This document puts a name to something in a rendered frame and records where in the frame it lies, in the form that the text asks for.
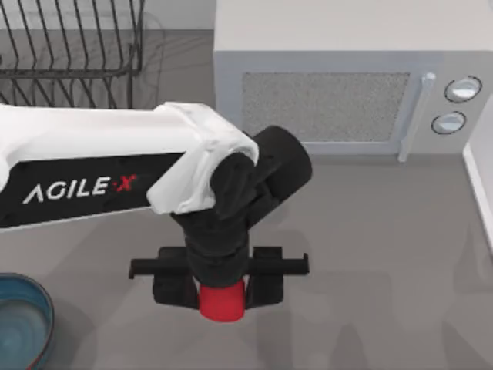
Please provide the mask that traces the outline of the red cup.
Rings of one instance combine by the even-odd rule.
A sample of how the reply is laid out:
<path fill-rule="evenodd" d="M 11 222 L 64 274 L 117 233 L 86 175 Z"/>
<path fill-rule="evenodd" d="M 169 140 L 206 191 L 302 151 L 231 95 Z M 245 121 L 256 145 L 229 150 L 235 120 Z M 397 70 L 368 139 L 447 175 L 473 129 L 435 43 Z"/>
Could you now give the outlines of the red cup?
<path fill-rule="evenodd" d="M 215 322 L 239 321 L 246 310 L 246 291 L 243 279 L 224 288 L 199 287 L 199 312 Z"/>

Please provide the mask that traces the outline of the blue bowl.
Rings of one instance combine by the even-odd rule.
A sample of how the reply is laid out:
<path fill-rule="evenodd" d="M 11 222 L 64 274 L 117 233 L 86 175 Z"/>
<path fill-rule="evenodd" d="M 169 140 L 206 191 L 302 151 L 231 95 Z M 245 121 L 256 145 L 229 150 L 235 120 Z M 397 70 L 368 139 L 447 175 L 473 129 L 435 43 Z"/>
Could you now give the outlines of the blue bowl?
<path fill-rule="evenodd" d="M 45 370 L 54 341 L 47 290 L 24 274 L 0 273 L 0 370 Z"/>

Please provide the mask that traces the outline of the microwave door with speckled window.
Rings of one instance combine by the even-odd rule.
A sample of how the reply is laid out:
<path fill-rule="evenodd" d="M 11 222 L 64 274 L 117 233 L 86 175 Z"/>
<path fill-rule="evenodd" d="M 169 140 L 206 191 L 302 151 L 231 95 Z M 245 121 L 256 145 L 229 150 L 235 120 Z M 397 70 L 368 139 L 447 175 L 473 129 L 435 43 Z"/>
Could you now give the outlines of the microwave door with speckled window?
<path fill-rule="evenodd" d="M 401 59 L 338 52 L 216 51 L 216 108 L 249 134 L 281 126 L 317 155 L 395 155 L 417 76 Z"/>

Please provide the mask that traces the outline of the small round microwave knob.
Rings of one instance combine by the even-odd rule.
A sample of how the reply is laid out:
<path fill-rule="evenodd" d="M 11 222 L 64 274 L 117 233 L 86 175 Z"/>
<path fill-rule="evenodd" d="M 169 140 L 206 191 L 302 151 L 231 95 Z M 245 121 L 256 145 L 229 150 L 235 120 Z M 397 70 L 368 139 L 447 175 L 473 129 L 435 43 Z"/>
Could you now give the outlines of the small round microwave knob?
<path fill-rule="evenodd" d="M 432 130 L 438 135 L 451 135 L 460 131 L 467 123 L 464 113 L 454 111 L 436 116 L 432 123 Z"/>

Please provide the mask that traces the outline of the pale grey microwave oven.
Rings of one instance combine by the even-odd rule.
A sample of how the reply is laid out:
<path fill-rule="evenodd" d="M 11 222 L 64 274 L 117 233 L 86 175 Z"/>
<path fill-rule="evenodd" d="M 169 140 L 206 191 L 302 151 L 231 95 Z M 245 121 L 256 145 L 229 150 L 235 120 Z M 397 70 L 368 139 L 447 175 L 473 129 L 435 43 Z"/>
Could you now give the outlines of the pale grey microwave oven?
<path fill-rule="evenodd" d="M 213 57 L 216 51 L 401 59 L 417 76 L 413 110 L 421 77 L 432 72 L 436 81 L 409 156 L 457 155 L 493 98 L 493 0 L 217 0 Z M 448 83 L 467 76 L 481 80 L 480 93 L 449 102 Z M 433 119 L 454 111 L 466 115 L 466 125 L 436 134 Z"/>

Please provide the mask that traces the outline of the large round microwave knob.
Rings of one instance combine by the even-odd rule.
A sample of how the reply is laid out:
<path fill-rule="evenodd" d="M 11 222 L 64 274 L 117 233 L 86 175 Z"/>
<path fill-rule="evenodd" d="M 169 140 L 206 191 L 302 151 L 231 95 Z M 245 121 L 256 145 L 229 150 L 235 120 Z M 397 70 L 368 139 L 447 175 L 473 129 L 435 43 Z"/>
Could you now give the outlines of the large round microwave knob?
<path fill-rule="evenodd" d="M 482 82 L 475 76 L 467 76 L 448 83 L 444 97 L 452 103 L 465 103 L 477 96 L 482 89 Z"/>

